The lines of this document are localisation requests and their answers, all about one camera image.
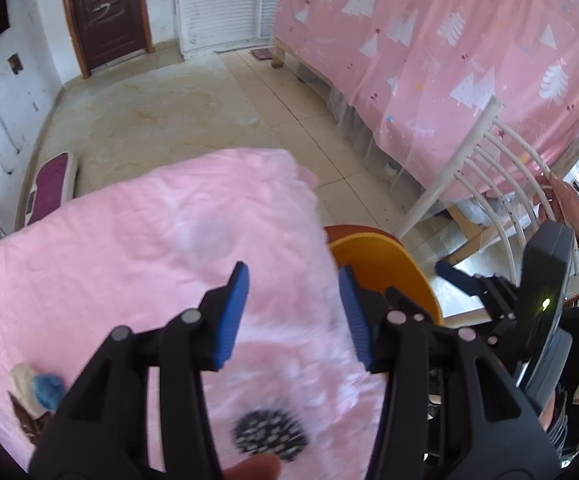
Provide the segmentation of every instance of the white chair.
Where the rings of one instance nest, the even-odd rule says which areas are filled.
[[[421,218],[423,218],[427,210],[443,195],[445,190],[453,184],[455,180],[458,180],[463,186],[465,186],[465,188],[467,188],[470,194],[472,194],[474,199],[483,208],[487,216],[491,219],[498,236],[503,241],[503,250],[506,255],[509,279],[518,284],[516,265],[514,264],[513,253],[506,235],[505,226],[513,225],[521,249],[525,248],[525,233],[523,232],[519,216],[515,212],[513,205],[495,183],[495,180],[499,180],[497,176],[500,175],[503,177],[515,191],[515,197],[527,212],[531,222],[531,229],[534,232],[538,229],[538,219],[532,205],[533,196],[535,194],[538,195],[541,204],[545,208],[546,215],[550,220],[554,220],[554,212],[547,201],[545,192],[541,189],[541,186],[538,184],[531,171],[525,164],[523,164],[523,162],[521,162],[520,158],[514,154],[509,146],[513,142],[520,145],[521,149],[529,157],[529,160],[533,160],[543,174],[548,175],[550,170],[541,156],[538,155],[536,150],[534,150],[525,139],[519,136],[519,134],[512,130],[507,124],[500,121],[499,117],[504,108],[505,105],[497,97],[494,96],[490,99],[487,107],[480,114],[480,117],[476,120],[476,123],[474,123],[471,130],[458,147],[458,150],[445,165],[445,168],[443,168],[433,185],[426,189],[420,199],[418,199],[413,207],[406,213],[403,221],[399,226],[397,226],[394,235],[396,238],[403,239],[407,232],[414,227]],[[510,143],[503,144],[502,140],[490,131],[494,126],[501,129],[507,135],[510,139]],[[521,184],[511,176],[509,171],[505,169],[500,161],[496,160],[486,151],[485,148],[487,147],[487,144],[493,144],[498,150],[500,150],[502,155],[505,155],[506,158],[508,158],[509,161],[518,168],[524,177],[524,180],[527,180],[524,188],[521,187]],[[465,177],[465,168],[474,171],[487,187],[487,193],[496,195],[498,200],[503,203],[505,212],[509,219],[507,220],[504,217],[505,225],[504,222],[501,221],[501,216],[496,214],[492,206],[490,206],[489,202],[485,199],[484,193],[479,192],[476,189],[476,186]],[[574,247],[573,252],[573,267],[575,273],[579,273],[578,247],[576,246]]]

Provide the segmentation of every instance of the door handle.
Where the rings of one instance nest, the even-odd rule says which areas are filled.
[[[105,16],[107,16],[107,13],[110,12],[111,6],[111,3],[105,2],[104,4],[94,7],[92,12],[98,12],[99,10],[103,10],[104,12],[100,16],[97,16],[92,23],[100,22]]]
[[[92,12],[98,12],[99,10],[103,10],[103,9],[109,10],[109,8],[110,8],[111,6],[112,6],[112,4],[108,4],[108,3],[101,4],[101,5],[99,5],[98,7],[94,7],[94,8],[92,9]]]

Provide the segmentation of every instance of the wall socket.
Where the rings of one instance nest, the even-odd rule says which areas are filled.
[[[12,72],[14,72],[14,75],[18,75],[18,73],[23,69],[23,64],[21,63],[18,54],[9,57],[7,62],[10,64],[10,68],[12,69]]]

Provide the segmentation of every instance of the doorframe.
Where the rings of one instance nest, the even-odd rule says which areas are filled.
[[[147,1],[138,0],[138,8],[140,9],[140,23],[143,29],[143,36],[145,38],[146,51],[148,53],[154,52]],[[78,32],[76,30],[72,0],[63,0],[63,9],[65,10],[65,19],[68,22],[68,31],[70,32],[70,39],[72,40],[72,46],[74,47],[74,53],[76,54],[78,67],[81,70],[81,76],[83,76],[83,79],[87,79],[90,75],[92,75],[92,73],[89,68],[87,68],[86,56],[83,51],[83,46],[81,45],[81,40],[78,37]]]

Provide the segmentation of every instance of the tile floor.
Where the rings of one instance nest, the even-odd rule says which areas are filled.
[[[71,150],[79,162],[76,195],[133,178],[176,160],[221,148],[285,148],[319,177],[323,225],[363,224],[390,230],[401,206],[389,184],[366,170],[336,132],[325,102],[286,66],[273,69],[249,50],[186,62],[175,48],[140,56],[69,89],[41,145],[39,162]],[[430,277],[446,316],[478,308],[433,275],[433,264],[464,237],[445,218],[418,224],[403,243]],[[467,272],[503,269],[497,247],[461,264]]]

